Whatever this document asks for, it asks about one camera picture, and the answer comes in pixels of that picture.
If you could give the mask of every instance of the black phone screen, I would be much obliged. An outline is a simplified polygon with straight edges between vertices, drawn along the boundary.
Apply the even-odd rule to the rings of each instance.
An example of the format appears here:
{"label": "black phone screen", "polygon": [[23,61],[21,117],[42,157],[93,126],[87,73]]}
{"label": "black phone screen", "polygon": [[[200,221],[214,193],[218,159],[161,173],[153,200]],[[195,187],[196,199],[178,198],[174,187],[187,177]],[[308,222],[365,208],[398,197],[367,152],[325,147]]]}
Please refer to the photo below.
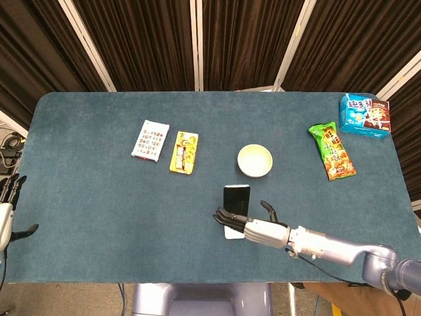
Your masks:
{"label": "black phone screen", "polygon": [[247,216],[249,212],[250,186],[225,186],[224,208],[234,214]]}

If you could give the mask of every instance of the blue snack box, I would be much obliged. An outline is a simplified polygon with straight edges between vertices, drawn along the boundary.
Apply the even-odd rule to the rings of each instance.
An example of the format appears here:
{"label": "blue snack box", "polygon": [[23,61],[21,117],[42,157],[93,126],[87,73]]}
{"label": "blue snack box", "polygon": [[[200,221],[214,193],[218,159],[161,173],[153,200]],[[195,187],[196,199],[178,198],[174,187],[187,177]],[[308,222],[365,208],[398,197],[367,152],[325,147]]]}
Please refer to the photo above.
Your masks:
{"label": "blue snack box", "polygon": [[339,129],[383,138],[391,130],[389,102],[346,93],[339,106]]}

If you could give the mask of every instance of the khaki pants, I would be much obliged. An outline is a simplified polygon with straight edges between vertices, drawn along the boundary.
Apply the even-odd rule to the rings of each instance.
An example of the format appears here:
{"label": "khaki pants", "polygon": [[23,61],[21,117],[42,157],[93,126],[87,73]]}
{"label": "khaki pants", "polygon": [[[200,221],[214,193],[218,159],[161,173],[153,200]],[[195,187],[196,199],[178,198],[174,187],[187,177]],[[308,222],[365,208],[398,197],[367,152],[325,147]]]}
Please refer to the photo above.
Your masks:
{"label": "khaki pants", "polygon": [[[304,283],[304,287],[332,302],[348,316],[400,316],[396,298],[365,286],[349,287],[345,283]],[[407,316],[421,315],[421,297],[411,294],[402,301]]]}

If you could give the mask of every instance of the white phone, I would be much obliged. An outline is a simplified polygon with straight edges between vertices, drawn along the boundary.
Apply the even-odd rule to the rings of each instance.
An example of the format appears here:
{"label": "white phone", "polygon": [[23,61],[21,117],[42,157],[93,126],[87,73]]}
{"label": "white phone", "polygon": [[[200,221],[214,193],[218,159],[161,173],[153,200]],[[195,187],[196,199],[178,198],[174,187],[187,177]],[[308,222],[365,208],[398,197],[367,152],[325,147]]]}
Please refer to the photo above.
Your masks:
{"label": "white phone", "polygon": [[[232,184],[224,187],[224,208],[234,214],[247,216],[249,213],[250,186]],[[226,239],[242,239],[244,234],[230,227],[224,227]]]}

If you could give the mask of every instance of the black cable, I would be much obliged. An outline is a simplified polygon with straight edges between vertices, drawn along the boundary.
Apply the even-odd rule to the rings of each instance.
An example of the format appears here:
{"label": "black cable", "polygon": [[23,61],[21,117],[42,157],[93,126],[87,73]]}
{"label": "black cable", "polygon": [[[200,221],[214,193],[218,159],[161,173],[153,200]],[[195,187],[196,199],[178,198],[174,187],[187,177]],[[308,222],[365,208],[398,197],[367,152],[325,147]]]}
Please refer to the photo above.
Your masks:
{"label": "black cable", "polygon": [[8,133],[4,138],[3,138],[3,141],[1,142],[1,145],[0,145],[0,148],[2,148],[3,147],[3,144],[5,143],[5,140],[6,140],[6,138],[8,138],[10,135],[14,135],[14,134],[17,134],[16,132],[11,132],[11,133]]}
{"label": "black cable", "polygon": [[7,138],[5,141],[3,141],[5,149],[13,150],[13,151],[20,151],[24,144],[21,142],[22,138],[17,133],[12,133],[12,136]]}
{"label": "black cable", "polygon": [[[289,253],[292,250],[290,250],[288,248],[285,248],[285,251]],[[296,256],[298,258],[300,258],[301,260],[307,262],[308,264],[312,265],[313,267],[316,267],[317,269],[319,269],[320,271],[322,271],[325,275],[328,275],[329,277],[334,278],[335,280],[338,280],[338,281],[347,283],[348,286],[369,286],[369,287],[371,287],[371,285],[369,285],[368,283],[352,282],[352,281],[345,280],[343,278],[338,278],[338,277],[336,277],[334,275],[331,275],[329,272],[323,270],[318,265],[314,264],[313,262],[309,261],[308,259],[304,258],[303,256],[301,256],[299,254],[297,254]],[[399,307],[401,308],[402,316],[407,316],[407,313],[405,312],[405,308],[403,307],[402,300],[399,298],[399,296],[397,294],[394,294],[394,296],[396,297],[397,302],[399,303]]]}
{"label": "black cable", "polygon": [[5,249],[3,250],[3,261],[5,262],[5,267],[3,268],[3,278],[1,279],[0,292],[1,292],[1,289],[3,288],[3,284],[5,283],[5,278],[6,278],[6,268],[7,268],[7,248],[5,248]]}
{"label": "black cable", "polygon": [[5,127],[0,127],[0,130],[12,130],[14,132],[12,128],[5,128]]}
{"label": "black cable", "polygon": [[399,303],[399,307],[401,308],[402,316],[407,316],[407,313],[405,312],[405,308],[403,307],[403,303],[400,298],[395,295],[397,302]]}
{"label": "black cable", "polygon": [[[290,251],[292,251],[292,250],[290,250],[290,249],[288,249],[288,248],[285,248],[285,251],[286,251],[286,252],[290,252]],[[341,281],[341,282],[347,283],[347,284],[348,284],[348,286],[371,286],[371,285],[369,285],[369,284],[367,284],[367,283],[352,282],[352,281],[345,280],[345,279],[343,279],[343,278],[336,277],[336,276],[334,276],[334,275],[331,275],[329,272],[327,272],[327,271],[323,270],[322,268],[320,268],[318,265],[314,264],[313,262],[311,262],[311,261],[307,260],[307,259],[306,259],[306,258],[304,258],[302,255],[297,254],[296,256],[297,256],[298,258],[300,258],[301,260],[303,260],[303,261],[307,262],[308,264],[312,265],[313,267],[316,267],[317,269],[319,269],[320,271],[322,271],[325,275],[328,275],[329,277],[334,278],[335,280],[338,280],[338,281]]]}
{"label": "black cable", "polygon": [[317,316],[319,303],[320,303],[320,295],[317,295],[316,308],[314,308],[313,316]]}
{"label": "black cable", "polygon": [[121,316],[125,316],[126,314],[126,290],[124,289],[124,283],[118,283],[118,288],[120,289],[121,298],[123,301],[123,307],[121,310]]}

